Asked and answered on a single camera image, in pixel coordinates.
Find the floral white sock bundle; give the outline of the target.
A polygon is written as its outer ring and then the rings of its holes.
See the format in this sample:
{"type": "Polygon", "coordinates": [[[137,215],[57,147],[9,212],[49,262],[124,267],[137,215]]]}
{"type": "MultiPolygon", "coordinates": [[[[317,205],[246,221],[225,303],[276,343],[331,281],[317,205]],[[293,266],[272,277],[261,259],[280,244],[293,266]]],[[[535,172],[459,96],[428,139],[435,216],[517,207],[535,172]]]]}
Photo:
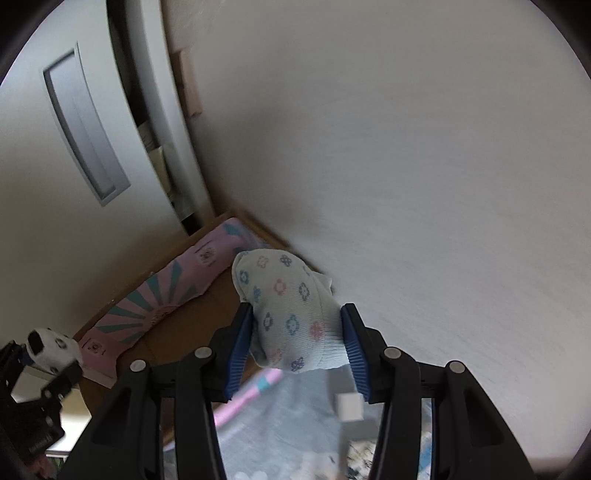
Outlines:
{"type": "Polygon", "coordinates": [[[239,299],[252,305],[257,365],[300,374],[349,363],[331,278],[270,248],[238,253],[231,275],[239,299]]]}

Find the small white cube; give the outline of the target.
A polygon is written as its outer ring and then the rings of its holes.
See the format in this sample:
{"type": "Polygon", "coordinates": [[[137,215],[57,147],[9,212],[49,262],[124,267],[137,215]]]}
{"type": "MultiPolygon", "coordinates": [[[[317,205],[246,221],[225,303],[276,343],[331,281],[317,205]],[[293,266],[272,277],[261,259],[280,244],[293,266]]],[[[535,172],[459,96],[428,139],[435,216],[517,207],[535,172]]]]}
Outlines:
{"type": "Polygon", "coordinates": [[[341,422],[362,421],[363,396],[353,392],[339,393],[335,395],[335,409],[341,422]]]}

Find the pink lined cardboard box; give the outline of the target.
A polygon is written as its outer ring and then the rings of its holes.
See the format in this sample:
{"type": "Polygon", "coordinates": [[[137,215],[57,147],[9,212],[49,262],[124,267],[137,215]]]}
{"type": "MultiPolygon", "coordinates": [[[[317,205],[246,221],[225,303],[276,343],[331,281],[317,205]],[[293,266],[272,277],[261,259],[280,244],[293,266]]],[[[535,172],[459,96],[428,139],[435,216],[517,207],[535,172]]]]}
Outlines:
{"type": "Polygon", "coordinates": [[[230,211],[160,256],[76,334],[84,362],[79,387],[96,413],[129,365],[180,360],[228,326],[238,309],[230,266],[242,250],[288,245],[242,212],[230,211]]]}

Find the floral light blue bedsheet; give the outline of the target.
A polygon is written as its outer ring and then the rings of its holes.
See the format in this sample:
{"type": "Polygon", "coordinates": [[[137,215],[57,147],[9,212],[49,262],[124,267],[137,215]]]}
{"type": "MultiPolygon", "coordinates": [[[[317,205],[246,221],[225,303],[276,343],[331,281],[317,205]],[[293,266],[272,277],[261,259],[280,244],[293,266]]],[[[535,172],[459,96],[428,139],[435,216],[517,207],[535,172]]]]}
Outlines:
{"type": "Polygon", "coordinates": [[[383,407],[341,422],[335,395],[356,393],[349,367],[301,375],[264,369],[214,410],[229,479],[366,479],[383,407]]]}

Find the white sliding closet door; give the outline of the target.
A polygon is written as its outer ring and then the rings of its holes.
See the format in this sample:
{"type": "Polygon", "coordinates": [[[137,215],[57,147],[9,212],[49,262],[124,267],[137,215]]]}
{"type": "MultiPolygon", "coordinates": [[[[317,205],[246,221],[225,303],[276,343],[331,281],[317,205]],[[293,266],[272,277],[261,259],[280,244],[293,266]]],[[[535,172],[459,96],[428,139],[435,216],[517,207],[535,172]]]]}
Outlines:
{"type": "Polygon", "coordinates": [[[1,83],[2,340],[75,333],[185,237],[132,116],[106,3],[61,3],[1,83]]]}

